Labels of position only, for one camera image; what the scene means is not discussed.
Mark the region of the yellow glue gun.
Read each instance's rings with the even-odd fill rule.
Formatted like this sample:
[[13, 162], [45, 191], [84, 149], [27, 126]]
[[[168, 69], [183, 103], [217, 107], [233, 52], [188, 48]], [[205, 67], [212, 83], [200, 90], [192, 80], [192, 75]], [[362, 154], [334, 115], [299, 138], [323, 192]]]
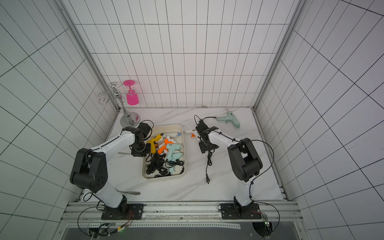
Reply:
[[162, 134], [156, 135], [154, 137], [150, 137], [147, 140], [147, 144], [150, 145], [150, 153], [155, 154], [156, 153], [156, 144], [163, 138]]

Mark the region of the cream plastic storage tray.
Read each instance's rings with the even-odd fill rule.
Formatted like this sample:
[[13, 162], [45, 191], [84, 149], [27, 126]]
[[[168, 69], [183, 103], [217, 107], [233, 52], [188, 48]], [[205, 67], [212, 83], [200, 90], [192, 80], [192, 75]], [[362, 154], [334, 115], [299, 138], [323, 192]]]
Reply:
[[[177, 131], [182, 133], [178, 138], [171, 139], [170, 137], [164, 137], [156, 144], [156, 153], [149, 154], [143, 158], [142, 164], [142, 177], [146, 180], [158, 180], [160, 178], [180, 178], [187, 168], [187, 161], [185, 157], [185, 148], [184, 148], [184, 137], [183, 137], [183, 128], [180, 125], [163, 125], [163, 126], [154, 126], [152, 130], [151, 137], [165, 133]], [[158, 149], [159, 145], [164, 142], [164, 139], [171, 139], [176, 142], [176, 144], [182, 145], [181, 150], [184, 155], [180, 158], [184, 162], [184, 168], [182, 166], [175, 166], [175, 172], [170, 174], [169, 168], [166, 167], [165, 162], [167, 160], [168, 150], [165, 149], [164, 152], [159, 155]]]

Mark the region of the large white glue gun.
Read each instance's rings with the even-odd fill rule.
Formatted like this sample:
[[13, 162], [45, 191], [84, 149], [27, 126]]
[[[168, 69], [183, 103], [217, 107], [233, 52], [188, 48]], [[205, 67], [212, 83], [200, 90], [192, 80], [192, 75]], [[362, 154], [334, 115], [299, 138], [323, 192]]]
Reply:
[[164, 137], [170, 137], [171, 139], [175, 139], [175, 138], [178, 138], [182, 135], [182, 133], [180, 132], [177, 132], [177, 131], [173, 131], [173, 132], [165, 132], [163, 133], [163, 136]]

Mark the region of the light teal glue gun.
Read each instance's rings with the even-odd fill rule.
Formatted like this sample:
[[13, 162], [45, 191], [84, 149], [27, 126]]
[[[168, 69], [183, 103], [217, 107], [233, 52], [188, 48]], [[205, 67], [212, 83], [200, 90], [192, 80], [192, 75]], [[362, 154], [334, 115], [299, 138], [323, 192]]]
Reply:
[[179, 160], [183, 156], [182, 152], [178, 152], [179, 150], [181, 150], [181, 148], [182, 145], [180, 144], [168, 144], [166, 147], [166, 149], [168, 150], [167, 160], [170, 162]]

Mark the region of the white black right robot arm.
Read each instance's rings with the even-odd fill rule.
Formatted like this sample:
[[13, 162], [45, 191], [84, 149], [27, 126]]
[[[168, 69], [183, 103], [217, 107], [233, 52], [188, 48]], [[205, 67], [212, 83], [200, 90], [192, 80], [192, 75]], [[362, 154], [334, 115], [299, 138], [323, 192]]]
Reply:
[[238, 179], [234, 207], [239, 212], [250, 209], [252, 200], [251, 185], [260, 174], [263, 163], [252, 141], [248, 138], [237, 140], [224, 135], [217, 127], [198, 130], [201, 152], [208, 153], [208, 166], [212, 164], [212, 155], [219, 148], [227, 149], [232, 171]]

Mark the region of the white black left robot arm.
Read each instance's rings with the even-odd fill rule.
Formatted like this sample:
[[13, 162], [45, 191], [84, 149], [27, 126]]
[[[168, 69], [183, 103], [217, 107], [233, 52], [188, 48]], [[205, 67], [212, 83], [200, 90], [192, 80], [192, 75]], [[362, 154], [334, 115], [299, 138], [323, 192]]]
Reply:
[[133, 157], [148, 155], [151, 144], [147, 140], [151, 130], [152, 127], [141, 122], [136, 128], [124, 127], [119, 135], [98, 146], [78, 150], [70, 175], [71, 184], [91, 191], [105, 206], [118, 208], [124, 196], [109, 183], [107, 163], [127, 147]]

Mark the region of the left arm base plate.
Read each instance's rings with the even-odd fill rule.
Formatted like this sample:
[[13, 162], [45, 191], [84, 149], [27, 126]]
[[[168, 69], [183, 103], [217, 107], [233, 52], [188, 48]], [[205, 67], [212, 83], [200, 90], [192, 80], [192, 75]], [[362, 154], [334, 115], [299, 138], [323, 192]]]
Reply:
[[144, 204], [122, 204], [118, 208], [105, 207], [101, 219], [105, 221], [141, 220], [143, 208]]

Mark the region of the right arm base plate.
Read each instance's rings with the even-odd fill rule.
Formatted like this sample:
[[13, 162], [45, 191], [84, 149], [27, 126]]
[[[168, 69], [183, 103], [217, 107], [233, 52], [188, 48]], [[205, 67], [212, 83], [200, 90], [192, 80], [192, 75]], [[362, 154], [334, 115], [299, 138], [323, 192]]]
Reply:
[[218, 209], [223, 220], [260, 220], [262, 218], [259, 205], [255, 203], [250, 203], [245, 207], [239, 203], [222, 203]]

